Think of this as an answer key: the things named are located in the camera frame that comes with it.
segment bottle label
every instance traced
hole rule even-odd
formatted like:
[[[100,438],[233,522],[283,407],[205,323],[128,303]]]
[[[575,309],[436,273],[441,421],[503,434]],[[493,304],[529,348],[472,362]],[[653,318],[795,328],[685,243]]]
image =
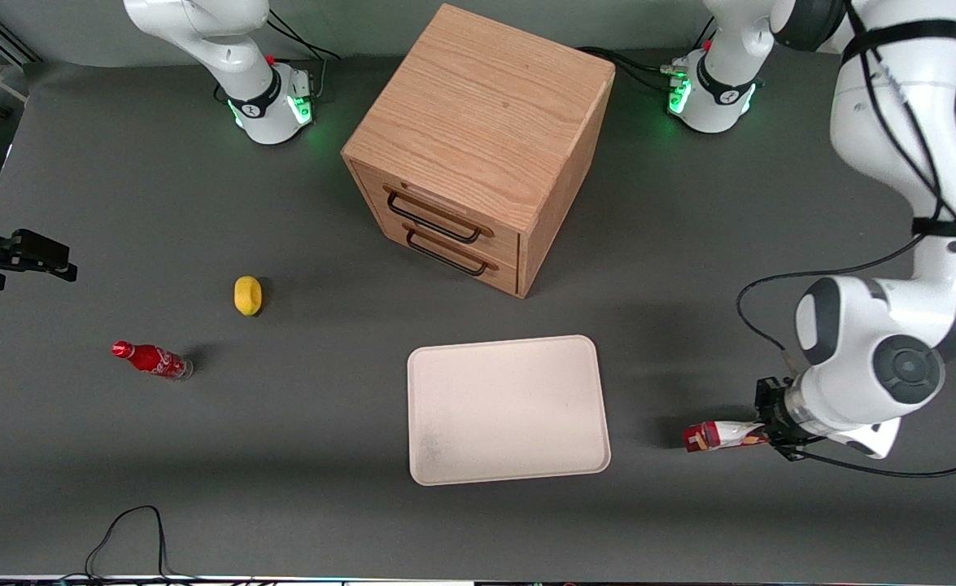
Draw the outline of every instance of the bottle label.
[[[159,353],[159,363],[155,364],[155,368],[149,371],[150,374],[164,376],[165,378],[177,378],[177,376],[183,374],[185,361],[180,356],[176,353],[166,352],[162,348],[156,348],[155,351]]]

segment yellow sponge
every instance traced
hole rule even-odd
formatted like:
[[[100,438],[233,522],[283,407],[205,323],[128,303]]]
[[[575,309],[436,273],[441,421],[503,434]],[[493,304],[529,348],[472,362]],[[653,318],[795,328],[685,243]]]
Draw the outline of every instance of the yellow sponge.
[[[261,283],[247,275],[235,282],[235,308],[242,315],[256,315],[261,311]]]

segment green led light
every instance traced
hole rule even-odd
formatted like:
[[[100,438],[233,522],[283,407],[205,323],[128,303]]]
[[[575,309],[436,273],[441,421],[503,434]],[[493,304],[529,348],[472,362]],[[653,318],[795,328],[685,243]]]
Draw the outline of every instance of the green led light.
[[[235,125],[242,129],[242,120],[239,120],[239,112],[235,111],[234,105],[232,105],[232,100],[228,100],[228,109],[232,111],[232,116],[235,116]]]
[[[308,98],[286,96],[286,103],[289,104],[290,109],[293,111],[293,116],[296,116],[296,121],[298,121],[300,125],[311,122],[311,100]]]
[[[756,83],[749,87],[749,96],[745,98],[745,105],[741,107],[742,114],[749,111],[749,104],[753,102],[753,92],[756,92]]]
[[[691,95],[691,82],[683,81],[679,88],[674,90],[674,96],[670,98],[670,110],[674,114],[683,112],[683,107],[687,104],[687,97]]]

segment wooden cabinet top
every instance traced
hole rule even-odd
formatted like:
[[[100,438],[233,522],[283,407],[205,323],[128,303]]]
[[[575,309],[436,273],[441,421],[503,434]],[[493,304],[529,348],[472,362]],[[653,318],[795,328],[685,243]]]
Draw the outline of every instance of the wooden cabinet top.
[[[614,72],[443,4],[343,154],[530,233]]]

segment wooden drawer cabinet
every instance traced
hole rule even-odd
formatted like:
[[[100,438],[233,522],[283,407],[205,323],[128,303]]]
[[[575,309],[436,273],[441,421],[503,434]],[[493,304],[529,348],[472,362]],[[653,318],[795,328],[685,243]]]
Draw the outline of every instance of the wooden drawer cabinet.
[[[603,59],[445,4],[341,155],[390,240],[525,297],[613,79]]]

